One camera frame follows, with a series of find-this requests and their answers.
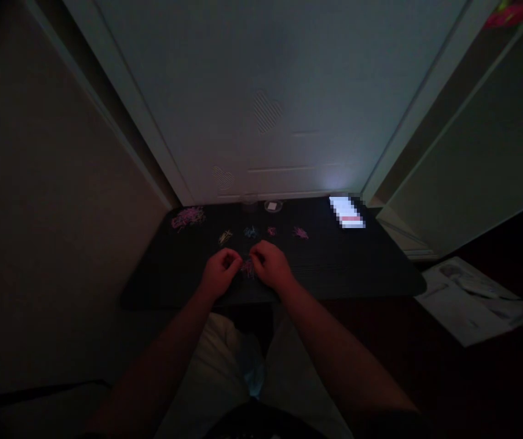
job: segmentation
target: door panel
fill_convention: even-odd
[[[205,204],[362,189],[464,3],[97,1]]]

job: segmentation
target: paper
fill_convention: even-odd
[[[458,257],[423,276],[416,300],[465,347],[523,324],[523,301]]]

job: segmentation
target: white shorts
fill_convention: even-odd
[[[211,313],[155,437],[201,439],[223,415],[254,395],[330,439],[353,438],[281,305],[274,305],[273,321],[264,362],[254,337]]]

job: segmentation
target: pile of rubber bands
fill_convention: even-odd
[[[205,219],[206,217],[204,216],[202,207],[188,207],[181,210],[176,215],[176,218],[172,219],[171,226],[179,232],[186,226],[202,224]]]

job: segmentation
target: door frame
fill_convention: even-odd
[[[184,181],[166,145],[163,133],[159,130],[99,7],[94,0],[62,1],[127,108],[133,122],[137,125],[180,202],[182,205],[194,204],[194,197]],[[422,84],[372,170],[367,183],[362,188],[352,188],[353,191],[362,194],[364,201],[369,201],[376,193],[497,3],[498,0],[468,0],[465,3]]]

